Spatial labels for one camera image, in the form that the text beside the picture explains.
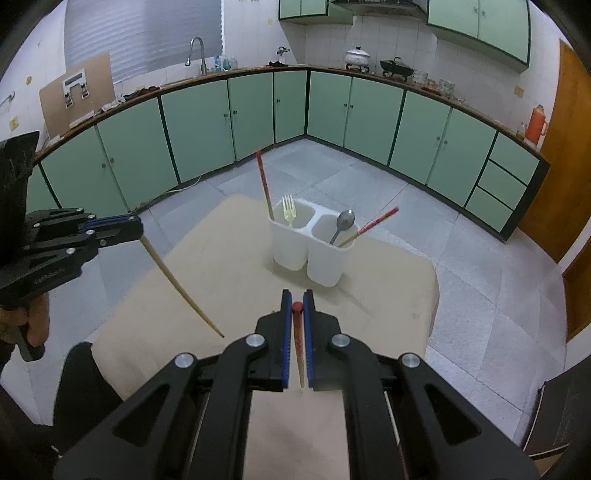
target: yellow plastic fork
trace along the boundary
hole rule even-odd
[[[285,221],[293,228],[293,222],[296,219],[296,203],[291,195],[283,196],[283,217]]]

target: cabinet drawer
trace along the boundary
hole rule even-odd
[[[511,209],[478,187],[474,189],[470,200],[468,200],[466,210],[493,227],[497,232],[503,230],[513,213]]]
[[[491,158],[524,183],[530,182],[538,167],[538,159],[535,156],[501,133],[495,141]]]
[[[512,209],[517,207],[525,192],[525,185],[490,161],[486,164],[478,186]]]

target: person's arm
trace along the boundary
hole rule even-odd
[[[0,309],[0,374],[10,360],[15,340],[8,326],[29,325],[27,340],[32,346],[45,343],[49,337],[49,294],[43,294],[31,302],[28,309]]]

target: green cabinet door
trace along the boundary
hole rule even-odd
[[[343,146],[351,80],[336,73],[310,72],[309,135]]]
[[[407,92],[390,168],[427,183],[449,110],[441,102]]]
[[[236,159],[273,143],[273,74],[257,73],[228,80]]]
[[[478,0],[430,0],[428,23],[478,37]]]
[[[304,134],[308,72],[275,72],[275,142]]]
[[[527,62],[530,50],[528,0],[480,0],[478,39]]]
[[[35,166],[27,187],[27,213],[51,208],[57,208],[56,201],[53,199],[43,175],[41,175],[39,166]]]
[[[300,15],[301,0],[279,0],[279,20]]]
[[[452,109],[428,187],[463,207],[476,184],[495,130],[470,115]]]
[[[162,106],[181,181],[234,162],[226,80],[167,93]]]
[[[76,135],[51,153],[43,160],[43,170],[62,207],[82,207],[99,217],[127,212],[96,127]]]
[[[103,120],[98,128],[129,208],[177,185],[156,98]]]
[[[398,87],[354,78],[349,99],[345,148],[386,165],[403,93]]]
[[[327,0],[301,0],[301,15],[326,15],[326,2]]]

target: cardboard panel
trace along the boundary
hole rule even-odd
[[[70,91],[73,104],[66,108],[62,82],[81,69],[85,70],[88,97],[82,98],[80,86],[73,86]],[[39,90],[39,98],[49,138],[64,135],[70,124],[89,112],[96,113],[104,104],[115,100],[111,56],[105,52],[68,69],[64,75]]]

